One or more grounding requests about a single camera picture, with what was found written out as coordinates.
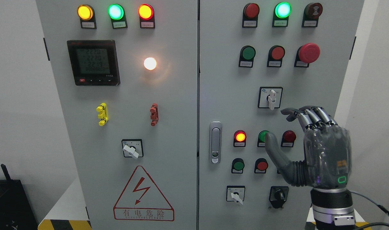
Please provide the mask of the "gray robotic right hand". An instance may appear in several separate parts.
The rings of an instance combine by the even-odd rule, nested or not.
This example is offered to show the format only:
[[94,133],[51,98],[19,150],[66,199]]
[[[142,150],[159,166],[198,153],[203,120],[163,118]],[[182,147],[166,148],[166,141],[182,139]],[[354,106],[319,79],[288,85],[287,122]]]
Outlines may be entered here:
[[292,186],[317,189],[345,188],[352,167],[352,147],[349,131],[339,126],[323,107],[286,108],[281,114],[287,120],[299,120],[304,131],[303,161],[291,161],[282,152],[276,136],[265,135],[266,151],[274,165]]

